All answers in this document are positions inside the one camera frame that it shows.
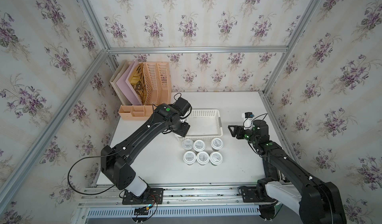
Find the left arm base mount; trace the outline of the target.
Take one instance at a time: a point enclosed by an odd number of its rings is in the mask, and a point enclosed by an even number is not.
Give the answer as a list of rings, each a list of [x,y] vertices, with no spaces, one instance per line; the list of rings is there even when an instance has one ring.
[[[132,192],[125,190],[122,196],[123,205],[148,205],[148,204],[162,204],[163,202],[163,188],[148,188],[141,196],[136,196]]]

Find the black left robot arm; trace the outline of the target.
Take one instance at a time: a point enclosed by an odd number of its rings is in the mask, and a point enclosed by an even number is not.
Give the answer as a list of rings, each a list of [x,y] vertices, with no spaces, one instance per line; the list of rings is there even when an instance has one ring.
[[[158,105],[148,120],[132,135],[114,147],[107,145],[101,150],[101,173],[118,190],[126,190],[136,197],[146,198],[150,187],[136,174],[131,164],[159,134],[169,131],[185,137],[190,125],[182,120],[191,114],[191,111],[191,104],[183,99],[173,104]]]

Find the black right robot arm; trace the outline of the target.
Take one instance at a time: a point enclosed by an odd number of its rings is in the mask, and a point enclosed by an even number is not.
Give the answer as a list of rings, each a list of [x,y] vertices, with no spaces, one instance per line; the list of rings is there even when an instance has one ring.
[[[251,149],[263,159],[267,176],[255,187],[241,186],[244,202],[266,202],[261,216],[271,219],[277,202],[299,215],[304,224],[345,224],[347,222],[340,191],[332,182],[324,183],[293,159],[269,136],[269,127],[255,119],[250,126],[230,125],[232,137],[247,141]]]

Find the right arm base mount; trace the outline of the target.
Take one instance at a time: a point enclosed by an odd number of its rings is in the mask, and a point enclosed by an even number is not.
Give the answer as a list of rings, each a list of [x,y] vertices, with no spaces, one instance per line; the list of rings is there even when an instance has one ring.
[[[276,200],[271,198],[266,191],[266,184],[275,181],[274,178],[267,177],[257,181],[256,186],[240,186],[239,194],[242,196],[244,203],[273,203]]]

